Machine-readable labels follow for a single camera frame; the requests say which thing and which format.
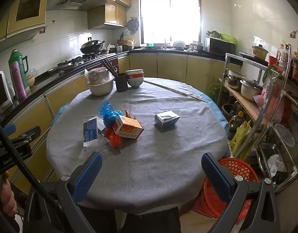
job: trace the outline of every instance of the green thermos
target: green thermos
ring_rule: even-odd
[[[23,60],[26,60],[27,70],[24,69]],[[14,49],[11,53],[10,58],[9,58],[9,66],[15,61],[18,62],[19,70],[21,72],[21,78],[22,78],[24,88],[25,88],[25,92],[27,93],[30,91],[30,87],[28,85],[27,78],[26,78],[26,73],[28,72],[27,56],[23,57],[23,54],[21,54],[17,49]]]

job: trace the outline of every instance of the gas stove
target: gas stove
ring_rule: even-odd
[[[65,62],[60,62],[57,64],[56,67],[50,69],[48,72],[49,72],[49,74],[64,75],[65,73],[69,72],[70,70],[75,69],[77,66],[84,64],[90,60],[97,59],[104,55],[106,55],[106,54],[102,54],[102,55],[97,54],[97,53],[84,54],[83,56],[78,56],[72,60],[66,60]]]

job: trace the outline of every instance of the green vegetable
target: green vegetable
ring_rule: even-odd
[[[266,80],[266,78],[267,78],[267,76],[268,76],[268,72],[269,72],[270,69],[272,69],[272,70],[274,70],[274,71],[277,72],[277,68],[276,68],[276,66],[269,65],[268,68],[265,70],[264,75],[263,75],[263,77],[262,77],[262,82],[263,82],[263,83],[265,83],[265,80]]]
[[[210,31],[207,31],[206,35],[209,36],[210,34],[217,35],[218,38],[221,38],[222,37],[221,34],[219,32],[217,32],[217,31],[211,31],[211,32]]]

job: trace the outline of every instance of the orange medicine box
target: orange medicine box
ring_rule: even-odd
[[[114,132],[120,137],[128,137],[137,139],[144,128],[141,124],[134,119],[118,116],[117,120],[113,124]]]

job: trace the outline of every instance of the purple thermos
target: purple thermos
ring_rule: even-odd
[[[21,71],[17,61],[13,62],[9,66],[13,87],[15,90],[16,98],[19,102],[22,102],[27,98],[24,84],[21,77]]]

